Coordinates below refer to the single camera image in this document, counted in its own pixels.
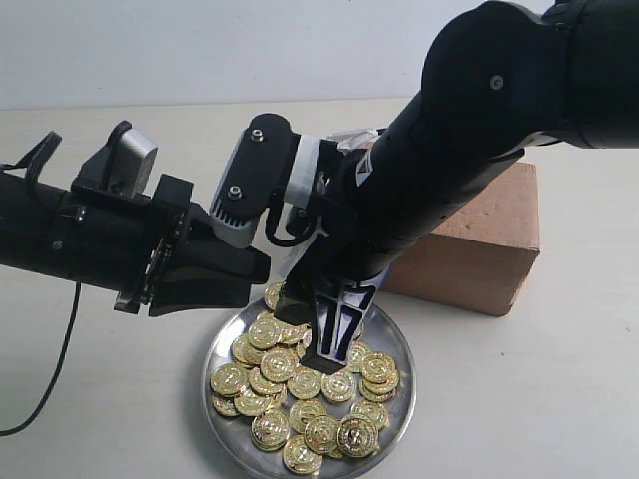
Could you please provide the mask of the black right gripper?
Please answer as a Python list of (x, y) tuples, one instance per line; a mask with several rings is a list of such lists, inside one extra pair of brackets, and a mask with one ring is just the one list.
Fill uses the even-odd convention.
[(380, 289), (377, 277), (394, 262), (394, 238), (380, 208), (359, 195), (381, 172), (382, 145), (382, 139), (293, 139), (288, 146), (284, 201), (294, 211), (287, 232), (301, 243), (275, 317), (311, 323), (301, 364), (320, 373), (347, 366), (355, 333)]

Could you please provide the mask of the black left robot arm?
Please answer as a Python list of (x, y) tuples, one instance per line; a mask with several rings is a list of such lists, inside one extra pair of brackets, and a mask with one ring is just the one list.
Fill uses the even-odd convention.
[(269, 257), (219, 239), (188, 181), (162, 174), (150, 196), (110, 183), (129, 131), (116, 128), (67, 190), (39, 180), (61, 143), (55, 132), (2, 165), (2, 264), (112, 290), (115, 309), (130, 314), (247, 305), (269, 277)]

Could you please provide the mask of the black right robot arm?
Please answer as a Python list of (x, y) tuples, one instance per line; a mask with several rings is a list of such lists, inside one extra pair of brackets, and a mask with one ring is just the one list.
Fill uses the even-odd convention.
[(320, 232), (286, 278), (280, 320), (308, 323), (304, 366), (346, 366), (389, 266), (533, 146), (638, 145), (638, 5), (487, 1), (451, 20), (419, 92), (365, 153), (320, 175)]

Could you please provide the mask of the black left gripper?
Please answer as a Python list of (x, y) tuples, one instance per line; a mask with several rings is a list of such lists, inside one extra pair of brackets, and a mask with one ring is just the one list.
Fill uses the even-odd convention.
[(47, 271), (112, 290), (116, 310), (136, 313), (150, 301), (153, 268), (163, 248), (179, 238), (169, 263), (170, 283), (156, 288), (148, 314), (246, 306), (251, 284), (267, 282), (271, 260), (251, 246), (235, 248), (218, 238), (205, 210), (190, 203), (192, 190), (191, 182), (162, 175), (151, 196), (128, 198), (74, 180), (49, 230)]

